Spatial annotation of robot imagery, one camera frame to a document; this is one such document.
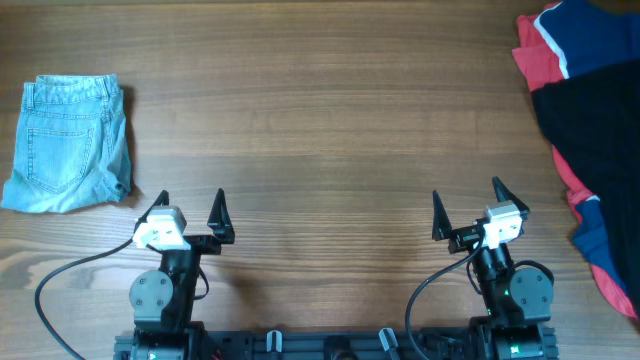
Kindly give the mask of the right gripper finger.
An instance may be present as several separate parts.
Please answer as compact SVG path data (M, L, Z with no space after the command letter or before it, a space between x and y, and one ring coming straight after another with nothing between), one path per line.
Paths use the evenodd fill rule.
M434 210L432 239L435 241L449 239L452 232L451 222L442 203L441 197L436 190L432 192L432 199Z
M492 178L492 185L498 202L512 201L521 213L529 212L529 207L513 194L497 176Z

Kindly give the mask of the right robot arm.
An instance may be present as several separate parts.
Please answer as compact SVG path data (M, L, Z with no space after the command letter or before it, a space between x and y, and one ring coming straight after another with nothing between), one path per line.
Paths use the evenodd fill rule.
M466 330L464 357L485 360L548 360L559 355L551 318L554 276L544 265L512 260L507 244L523 235L529 215L525 205L495 177L497 202L485 207L471 225L453 228L442 200L433 193L432 238L446 240L451 254L467 252L467 265L487 314L473 317Z

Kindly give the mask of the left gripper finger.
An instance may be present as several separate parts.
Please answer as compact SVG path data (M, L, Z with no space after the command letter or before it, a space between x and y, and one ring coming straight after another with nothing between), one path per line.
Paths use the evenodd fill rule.
M136 221L137 225L145 223L147 221L147 217L150 214L151 210L156 206L166 206L169 204L169 192L166 190L162 190L157 198L154 200L152 205L143 213L141 217Z
M227 209L225 192L219 188L208 220L207 226L212 230L214 238L223 244L233 244L235 242L235 230Z

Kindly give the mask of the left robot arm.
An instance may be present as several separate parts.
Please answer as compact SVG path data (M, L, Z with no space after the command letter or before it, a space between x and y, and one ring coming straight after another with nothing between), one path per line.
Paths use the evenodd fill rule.
M204 324L193 321L193 305L204 255L218 255L224 244L232 244L235 232L219 189L210 211L209 234L186 235L187 221L177 206L169 203L169 193L160 193L153 205L138 219L133 242L161 255L156 270L139 275L132 283L129 300L134 310L131 336L115 339L114 355L120 360L220 359Z

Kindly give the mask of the black shorts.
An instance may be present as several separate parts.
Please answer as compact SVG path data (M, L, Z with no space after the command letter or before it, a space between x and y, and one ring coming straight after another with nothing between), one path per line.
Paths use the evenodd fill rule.
M531 93L542 134L600 198L613 265L639 307L639 62Z

